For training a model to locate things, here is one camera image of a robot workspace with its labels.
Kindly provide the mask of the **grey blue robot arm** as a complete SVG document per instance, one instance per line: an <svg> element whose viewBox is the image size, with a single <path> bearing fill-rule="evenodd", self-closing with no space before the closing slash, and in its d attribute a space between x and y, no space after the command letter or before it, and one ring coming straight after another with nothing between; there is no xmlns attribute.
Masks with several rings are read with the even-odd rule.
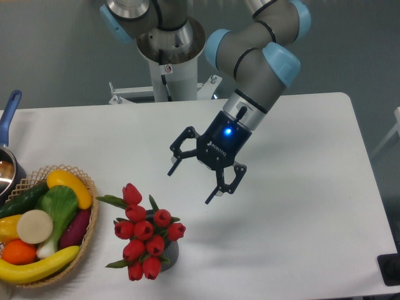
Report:
<svg viewBox="0 0 400 300"><path fill-rule="evenodd" d="M236 82L222 110L202 134L187 127L171 144L178 166L195 157L216 173L212 196L232 194L246 166L235 160L253 131L298 75L301 64L287 46L311 27L301 1L248 1L253 22L238 32L207 36L186 1L106 1L101 16L121 43L135 41L148 61L154 100L195 100L198 57Z"/></svg>

